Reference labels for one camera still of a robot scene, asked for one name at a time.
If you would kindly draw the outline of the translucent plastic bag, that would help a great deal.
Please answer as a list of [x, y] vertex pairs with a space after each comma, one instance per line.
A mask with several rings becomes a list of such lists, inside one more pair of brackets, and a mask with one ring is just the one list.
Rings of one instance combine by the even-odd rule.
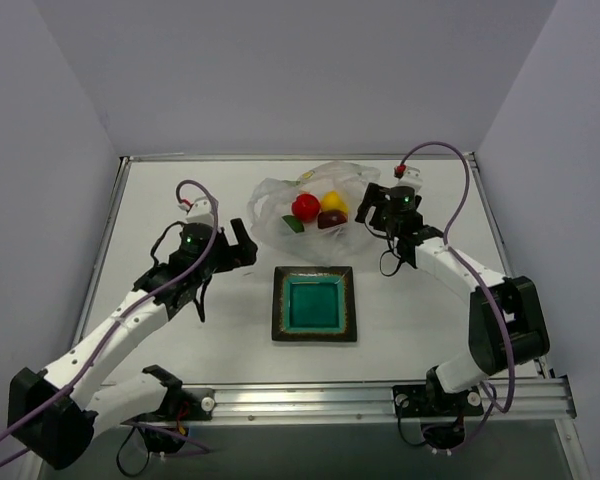
[[366, 187], [379, 179], [379, 169], [344, 161], [321, 164], [295, 180], [266, 178], [247, 204], [252, 232], [312, 264], [349, 261], [372, 242], [355, 216]]

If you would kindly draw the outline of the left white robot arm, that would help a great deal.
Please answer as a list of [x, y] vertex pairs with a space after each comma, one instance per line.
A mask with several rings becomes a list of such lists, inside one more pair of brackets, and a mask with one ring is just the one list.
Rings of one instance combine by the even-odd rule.
[[234, 218], [230, 224], [235, 244], [221, 228], [183, 225], [180, 244], [168, 260], [138, 278], [96, 329], [42, 370], [20, 370], [9, 386], [10, 435], [56, 470], [73, 464], [111, 426], [105, 408], [94, 400], [108, 375], [185, 306], [193, 305], [204, 320], [214, 275], [255, 263], [257, 246], [243, 221]]

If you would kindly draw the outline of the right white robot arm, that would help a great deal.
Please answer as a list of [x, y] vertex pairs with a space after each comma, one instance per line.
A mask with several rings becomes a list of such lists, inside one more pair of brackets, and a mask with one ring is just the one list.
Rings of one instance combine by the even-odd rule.
[[448, 229], [425, 223], [420, 202], [407, 183], [371, 183], [355, 220], [387, 240], [401, 264], [429, 274], [467, 306], [467, 346], [427, 372], [425, 403], [435, 412], [447, 412], [461, 395], [505, 372], [505, 398], [487, 397], [506, 413], [514, 400], [516, 366], [545, 355], [550, 347], [537, 288], [526, 276], [508, 277], [453, 247]]

